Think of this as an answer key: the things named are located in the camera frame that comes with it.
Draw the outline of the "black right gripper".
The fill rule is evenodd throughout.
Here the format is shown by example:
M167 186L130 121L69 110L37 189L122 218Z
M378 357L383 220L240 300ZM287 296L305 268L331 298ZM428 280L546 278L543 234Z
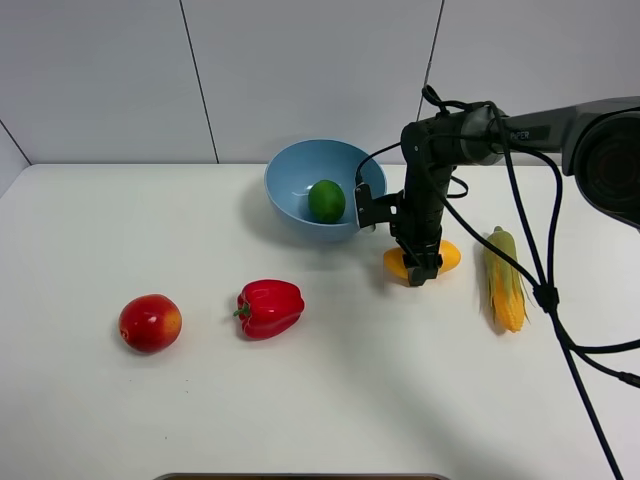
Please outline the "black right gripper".
M400 147L406 162L399 203L403 220L393 228L393 236L405 250L402 259L411 287L432 280L443 264L437 243L444 209L441 198L464 160L457 138L461 128L460 119L427 119L411 122L401 132Z

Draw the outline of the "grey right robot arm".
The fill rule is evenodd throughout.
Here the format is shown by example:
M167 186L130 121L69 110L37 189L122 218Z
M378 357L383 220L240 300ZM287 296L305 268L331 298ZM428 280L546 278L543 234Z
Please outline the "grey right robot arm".
M516 150L558 153L587 202L632 227L639 225L639 99L621 97L508 116L483 102L442 104L435 116L401 133L407 170L391 234L403 250L409 282L437 275L444 205L459 165L493 165Z

